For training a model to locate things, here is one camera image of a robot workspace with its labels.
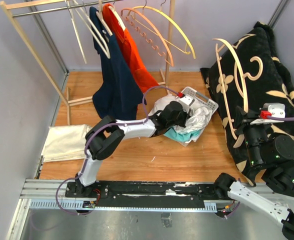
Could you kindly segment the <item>teal t shirt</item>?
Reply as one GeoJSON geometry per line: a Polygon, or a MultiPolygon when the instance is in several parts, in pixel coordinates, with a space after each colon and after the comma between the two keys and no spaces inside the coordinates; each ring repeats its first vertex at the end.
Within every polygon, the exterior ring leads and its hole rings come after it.
{"type": "Polygon", "coordinates": [[[163,135],[173,141],[180,142],[180,143],[189,143],[190,141],[196,142],[199,136],[202,134],[203,130],[195,130],[191,132],[180,133],[175,131],[174,128],[170,128],[166,133],[163,135]]]}

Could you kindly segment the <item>white pink t shirt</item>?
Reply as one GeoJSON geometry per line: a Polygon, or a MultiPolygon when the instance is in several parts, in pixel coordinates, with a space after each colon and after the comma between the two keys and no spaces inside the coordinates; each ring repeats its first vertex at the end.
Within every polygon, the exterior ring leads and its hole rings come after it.
{"type": "MultiPolygon", "coordinates": [[[[149,116],[154,114],[159,110],[163,110],[167,104],[172,101],[176,101],[176,97],[172,94],[168,94],[160,99],[158,99],[149,112],[149,116]]],[[[209,123],[212,110],[206,107],[206,105],[199,100],[195,99],[194,102],[191,104],[191,116],[186,121],[186,127],[183,128],[181,126],[174,126],[173,130],[179,135],[190,134],[196,131],[200,131],[201,129],[205,128],[209,123]]]]}

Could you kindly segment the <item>orange t shirt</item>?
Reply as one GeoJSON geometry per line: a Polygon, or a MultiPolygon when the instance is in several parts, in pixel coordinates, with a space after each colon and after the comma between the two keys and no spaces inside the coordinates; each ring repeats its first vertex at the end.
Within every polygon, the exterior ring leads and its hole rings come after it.
{"type": "Polygon", "coordinates": [[[145,93],[151,87],[157,86],[158,82],[146,69],[130,32],[110,3],[103,6],[102,15],[112,33],[115,34],[125,62],[140,90],[145,93]]]}

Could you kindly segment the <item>yellow hanger with metal hook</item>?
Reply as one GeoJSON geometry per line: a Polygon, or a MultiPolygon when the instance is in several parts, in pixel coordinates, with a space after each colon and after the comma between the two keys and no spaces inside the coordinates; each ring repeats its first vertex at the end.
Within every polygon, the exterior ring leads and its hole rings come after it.
{"type": "Polygon", "coordinates": [[[167,32],[166,39],[171,41],[172,47],[174,47],[175,49],[177,49],[181,53],[183,53],[184,55],[191,55],[193,59],[196,59],[196,53],[195,53],[195,50],[194,50],[194,47],[193,47],[191,41],[189,40],[187,35],[184,33],[184,31],[181,29],[181,27],[174,20],[175,2],[172,0],[170,1],[168,14],[166,14],[163,11],[163,5],[165,3],[166,3],[166,1],[163,1],[160,4],[159,8],[157,8],[157,9],[161,10],[163,12],[163,15],[160,15],[160,14],[159,15],[168,21],[168,32],[167,32]],[[179,35],[183,38],[184,43],[185,43],[184,48],[180,48],[179,46],[172,43],[173,30],[177,30],[179,35]]]}

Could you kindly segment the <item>orange hanger with metal hook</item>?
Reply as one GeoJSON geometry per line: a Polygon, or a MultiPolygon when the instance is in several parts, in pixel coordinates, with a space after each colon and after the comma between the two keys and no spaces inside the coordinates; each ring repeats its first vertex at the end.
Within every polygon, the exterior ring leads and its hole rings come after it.
{"type": "Polygon", "coordinates": [[[152,47],[154,51],[156,51],[160,57],[164,58],[167,65],[174,67],[175,62],[171,49],[173,46],[171,41],[165,38],[161,31],[153,23],[153,21],[145,15],[145,10],[152,10],[159,15],[163,15],[163,12],[160,9],[148,6],[147,1],[145,1],[145,5],[124,7],[120,11],[120,15],[133,29],[135,29],[136,32],[140,34],[142,38],[145,39],[145,41],[152,47]],[[155,44],[154,40],[150,38],[145,30],[157,37],[161,43],[161,46],[155,44]]]}

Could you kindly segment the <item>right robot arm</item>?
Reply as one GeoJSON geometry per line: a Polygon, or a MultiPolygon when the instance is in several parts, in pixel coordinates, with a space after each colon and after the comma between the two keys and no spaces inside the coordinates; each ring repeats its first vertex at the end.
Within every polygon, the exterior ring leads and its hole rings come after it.
{"type": "Polygon", "coordinates": [[[293,122],[282,103],[266,103],[259,112],[236,107],[239,119],[236,133],[244,138],[248,160],[244,175],[251,181],[261,170],[266,186],[281,195],[286,206],[272,202],[243,185],[227,173],[221,173],[213,184],[214,196],[244,204],[269,217],[281,227],[288,240],[294,240],[294,140],[283,133],[267,136],[273,122],[293,122]]]}

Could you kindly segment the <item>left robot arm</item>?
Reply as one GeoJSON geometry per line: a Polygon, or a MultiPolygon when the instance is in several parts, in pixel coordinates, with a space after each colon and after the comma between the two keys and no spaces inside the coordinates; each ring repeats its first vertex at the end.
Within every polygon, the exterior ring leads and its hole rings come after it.
{"type": "Polygon", "coordinates": [[[123,121],[109,115],[104,117],[85,135],[85,159],[75,176],[76,193],[83,198],[94,193],[102,161],[109,158],[123,140],[158,137],[174,126],[184,128],[190,113],[188,105],[171,101],[163,110],[141,120],[123,121]]]}

